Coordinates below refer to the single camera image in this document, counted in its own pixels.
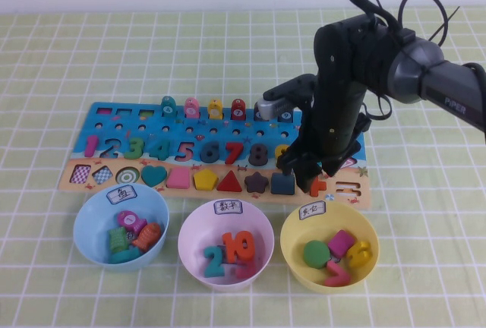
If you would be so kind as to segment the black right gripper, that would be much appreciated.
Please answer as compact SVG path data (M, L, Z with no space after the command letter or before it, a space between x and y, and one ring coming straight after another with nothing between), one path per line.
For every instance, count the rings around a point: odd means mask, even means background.
M278 168L293 171L304 193L322 169L333 177L360 150L357 137L369 123L358 115L366 90L356 81L317 76L298 76L278 86L278 98L302 110L298 138L278 158Z

